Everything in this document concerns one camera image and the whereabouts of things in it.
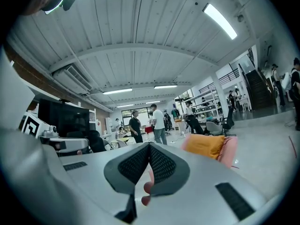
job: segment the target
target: air conditioning vent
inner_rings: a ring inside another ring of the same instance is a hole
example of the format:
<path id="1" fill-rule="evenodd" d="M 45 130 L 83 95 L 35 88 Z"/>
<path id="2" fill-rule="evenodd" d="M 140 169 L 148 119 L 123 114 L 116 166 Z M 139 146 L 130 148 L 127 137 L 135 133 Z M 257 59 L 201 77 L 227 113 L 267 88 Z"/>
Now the air conditioning vent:
<path id="1" fill-rule="evenodd" d="M 88 80 L 74 65 L 56 71 L 53 78 L 77 94 L 87 94 L 92 89 Z"/>

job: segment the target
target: hair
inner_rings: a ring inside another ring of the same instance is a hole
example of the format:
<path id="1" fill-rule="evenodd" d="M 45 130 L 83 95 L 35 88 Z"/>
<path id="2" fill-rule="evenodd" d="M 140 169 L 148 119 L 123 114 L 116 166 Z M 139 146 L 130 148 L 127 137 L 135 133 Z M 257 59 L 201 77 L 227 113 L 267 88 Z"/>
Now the hair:
<path id="1" fill-rule="evenodd" d="M 295 58 L 295 59 L 294 59 L 294 66 L 295 66 L 295 65 L 300 65 L 299 58 Z"/>

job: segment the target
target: orange pillow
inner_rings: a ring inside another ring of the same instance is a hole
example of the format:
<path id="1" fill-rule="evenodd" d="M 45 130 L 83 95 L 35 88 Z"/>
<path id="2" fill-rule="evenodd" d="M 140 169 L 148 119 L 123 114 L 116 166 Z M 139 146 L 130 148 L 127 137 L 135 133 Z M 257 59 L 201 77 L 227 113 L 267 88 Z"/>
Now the orange pillow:
<path id="1" fill-rule="evenodd" d="M 222 149 L 224 140 L 225 136 L 204 136 L 191 134 L 186 141 L 184 150 L 207 156 L 212 159 L 217 159 Z"/>

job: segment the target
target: staircase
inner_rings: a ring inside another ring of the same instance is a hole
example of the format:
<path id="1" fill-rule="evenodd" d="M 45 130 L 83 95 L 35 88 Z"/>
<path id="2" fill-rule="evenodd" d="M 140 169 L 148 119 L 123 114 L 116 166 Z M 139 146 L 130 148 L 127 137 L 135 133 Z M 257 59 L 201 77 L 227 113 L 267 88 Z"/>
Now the staircase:
<path id="1" fill-rule="evenodd" d="M 253 109 L 257 110 L 264 107 L 269 107 L 273 105 L 271 93 L 269 92 L 267 85 L 259 76 L 256 70 L 246 74 L 248 79 L 252 100 Z"/>

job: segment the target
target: television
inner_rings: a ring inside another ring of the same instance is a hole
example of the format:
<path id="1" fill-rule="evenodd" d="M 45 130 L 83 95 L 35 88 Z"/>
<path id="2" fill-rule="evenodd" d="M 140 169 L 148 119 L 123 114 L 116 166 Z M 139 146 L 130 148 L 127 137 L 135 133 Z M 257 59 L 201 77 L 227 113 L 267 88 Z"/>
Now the television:
<path id="1" fill-rule="evenodd" d="M 56 126 L 60 137 L 69 132 L 80 131 L 88 135 L 90 130 L 90 112 L 88 109 L 41 99 L 38 118 L 49 125 Z"/>

